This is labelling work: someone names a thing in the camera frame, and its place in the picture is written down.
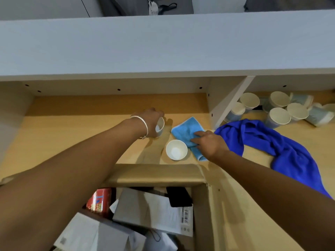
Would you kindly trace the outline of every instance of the white box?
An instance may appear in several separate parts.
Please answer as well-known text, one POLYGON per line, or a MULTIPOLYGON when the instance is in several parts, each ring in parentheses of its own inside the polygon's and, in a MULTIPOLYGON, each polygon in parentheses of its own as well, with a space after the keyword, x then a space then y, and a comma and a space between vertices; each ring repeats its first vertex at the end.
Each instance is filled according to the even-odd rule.
POLYGON ((193 237, 193 207, 172 208, 169 198, 124 188, 113 220, 193 237))
POLYGON ((129 228, 82 210, 54 245, 64 251, 142 251, 145 239, 129 228))

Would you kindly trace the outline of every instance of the red tin can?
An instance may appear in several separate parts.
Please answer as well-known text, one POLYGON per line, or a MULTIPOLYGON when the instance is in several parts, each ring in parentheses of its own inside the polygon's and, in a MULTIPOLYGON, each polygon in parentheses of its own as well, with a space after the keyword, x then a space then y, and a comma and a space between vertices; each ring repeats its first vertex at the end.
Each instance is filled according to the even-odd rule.
POLYGON ((111 206, 111 188, 100 188, 86 203, 86 208, 103 217, 108 217, 109 207, 111 206))

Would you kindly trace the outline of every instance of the wooden desk surface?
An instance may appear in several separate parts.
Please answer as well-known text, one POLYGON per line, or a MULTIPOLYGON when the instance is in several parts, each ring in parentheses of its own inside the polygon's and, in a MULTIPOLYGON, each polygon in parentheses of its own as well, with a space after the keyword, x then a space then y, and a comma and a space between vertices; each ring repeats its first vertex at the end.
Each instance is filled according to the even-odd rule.
MULTIPOLYGON (((198 164, 189 152, 174 162, 165 153, 173 137, 170 130, 194 116, 204 129, 210 129, 205 94, 122 96, 60 96, 36 98, 24 118, 0 167, 0 179, 43 162, 62 150, 104 131, 138 109, 156 106, 165 111, 166 124, 159 139, 138 140, 119 159, 119 163, 198 164)), ((263 112, 245 114, 244 118, 264 119, 263 112)), ((334 138, 335 122, 315 128, 305 121, 276 129, 305 146, 317 162, 326 190, 335 197, 334 138)), ((272 157, 245 146, 243 157, 269 167, 272 157)), ((249 194, 217 166, 201 162, 215 177, 220 189, 216 202, 222 207, 222 238, 226 251, 302 250, 254 202, 249 194)))

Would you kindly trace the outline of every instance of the gray cabinet door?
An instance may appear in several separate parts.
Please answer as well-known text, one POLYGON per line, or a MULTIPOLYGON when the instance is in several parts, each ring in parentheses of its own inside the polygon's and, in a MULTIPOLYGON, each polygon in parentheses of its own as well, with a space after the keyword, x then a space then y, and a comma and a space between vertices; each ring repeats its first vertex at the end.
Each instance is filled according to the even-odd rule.
POLYGON ((82 0, 0 0, 0 20, 84 17, 82 0))

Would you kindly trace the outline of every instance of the dark blue towel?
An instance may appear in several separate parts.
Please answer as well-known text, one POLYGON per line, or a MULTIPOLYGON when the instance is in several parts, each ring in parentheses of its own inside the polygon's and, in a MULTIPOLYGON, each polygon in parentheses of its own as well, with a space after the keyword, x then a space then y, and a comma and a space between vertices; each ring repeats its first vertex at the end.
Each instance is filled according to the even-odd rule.
POLYGON ((244 144, 274 156, 271 168, 331 198, 312 156, 301 144, 267 128, 260 120, 240 120, 219 127, 229 149, 242 156, 244 144))

